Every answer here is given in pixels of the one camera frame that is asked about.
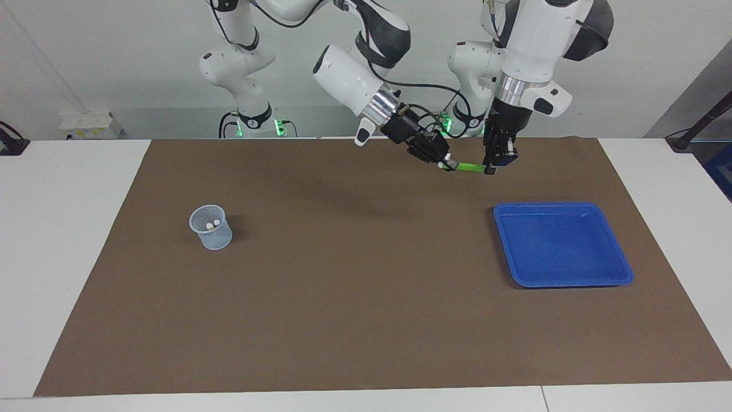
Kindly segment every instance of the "brown paper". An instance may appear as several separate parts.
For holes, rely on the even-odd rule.
[[[389,141],[153,141],[36,396],[732,380],[599,143],[518,148],[486,177]],[[566,201],[632,285],[513,282],[493,207]],[[222,251],[187,226],[208,203]]]

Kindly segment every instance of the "table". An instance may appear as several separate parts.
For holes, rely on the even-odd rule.
[[[728,363],[732,205],[692,155],[604,139],[608,157]],[[732,382],[29,400],[149,141],[34,142],[0,159],[0,410],[728,410]]]

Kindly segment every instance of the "green indicator light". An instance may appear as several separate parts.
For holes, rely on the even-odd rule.
[[[446,135],[447,135],[448,133],[450,133],[450,129],[452,128],[452,118],[451,118],[450,116],[447,116],[447,115],[446,115],[446,116],[445,116],[445,117],[443,118],[443,121],[442,121],[442,128],[444,129],[444,132],[442,132],[442,134],[444,134],[445,136],[446,136]]]
[[[274,126],[277,130],[277,137],[287,136],[287,128],[285,128],[285,125],[281,121],[275,119]]]

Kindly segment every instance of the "plastic cup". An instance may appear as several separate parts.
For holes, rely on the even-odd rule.
[[[213,224],[215,220],[220,220],[221,224],[211,230],[207,229],[206,224]],[[220,206],[199,207],[188,219],[188,225],[201,238],[203,246],[208,250],[224,249],[234,237],[226,221],[226,212]]]

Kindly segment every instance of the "blue tray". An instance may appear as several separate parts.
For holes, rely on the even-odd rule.
[[[524,287],[633,282],[602,211],[592,203],[504,203],[493,211],[513,279]]]

